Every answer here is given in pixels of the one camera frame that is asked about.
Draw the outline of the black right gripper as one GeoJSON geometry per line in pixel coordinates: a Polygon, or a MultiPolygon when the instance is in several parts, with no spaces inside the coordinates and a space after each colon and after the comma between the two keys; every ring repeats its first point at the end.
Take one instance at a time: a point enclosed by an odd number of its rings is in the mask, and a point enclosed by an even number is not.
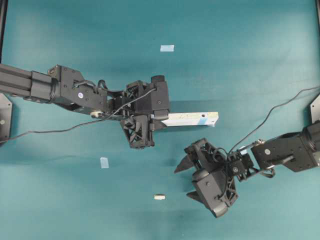
{"type": "MultiPolygon", "coordinates": [[[[222,170],[226,178],[237,178],[240,182],[248,179],[253,174],[253,162],[247,153],[236,151],[230,156],[223,154],[221,148],[216,148],[207,139],[202,138],[184,149],[186,156],[177,165],[174,173],[188,170],[192,167],[195,172],[206,169],[208,172],[222,170]]],[[[188,192],[187,197],[203,204],[203,200],[197,191],[188,192]]]]}

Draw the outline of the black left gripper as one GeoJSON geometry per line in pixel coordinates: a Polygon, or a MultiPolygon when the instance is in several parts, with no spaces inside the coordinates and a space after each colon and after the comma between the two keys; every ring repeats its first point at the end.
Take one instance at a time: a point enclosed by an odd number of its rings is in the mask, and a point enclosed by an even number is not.
{"type": "MultiPolygon", "coordinates": [[[[150,116],[147,114],[138,113],[139,97],[146,94],[150,87],[148,84],[138,80],[126,86],[122,94],[124,100],[122,115],[123,120],[120,121],[121,128],[128,140],[129,146],[132,149],[144,149],[153,147],[153,134],[150,130],[150,116]]],[[[160,120],[153,120],[153,131],[158,131],[167,128],[168,126],[160,120]]]]}

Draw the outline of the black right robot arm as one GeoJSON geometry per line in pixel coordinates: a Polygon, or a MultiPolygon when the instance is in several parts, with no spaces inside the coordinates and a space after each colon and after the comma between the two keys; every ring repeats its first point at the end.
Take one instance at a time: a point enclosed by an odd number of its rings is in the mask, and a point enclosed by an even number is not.
{"type": "Polygon", "coordinates": [[[320,123],[306,126],[300,132],[286,133],[273,139],[257,140],[231,153],[214,147],[202,138],[185,148],[185,157],[175,173],[192,167],[195,191],[187,196],[203,204],[215,217],[222,216],[238,198],[235,181],[255,175],[273,178],[275,166],[283,165],[293,172],[320,165],[320,123]]]}

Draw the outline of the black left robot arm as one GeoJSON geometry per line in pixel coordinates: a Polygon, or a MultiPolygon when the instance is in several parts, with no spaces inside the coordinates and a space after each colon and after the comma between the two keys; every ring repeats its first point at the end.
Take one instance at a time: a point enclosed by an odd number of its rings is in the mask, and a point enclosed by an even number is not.
{"type": "Polygon", "coordinates": [[[110,90],[101,79],[84,79],[80,71],[56,65],[46,74],[1,64],[0,91],[40,104],[55,104],[65,110],[91,116],[92,124],[118,121],[133,149],[153,147],[153,132],[163,129],[169,118],[168,85],[163,75],[150,82],[127,84],[110,90]]]}

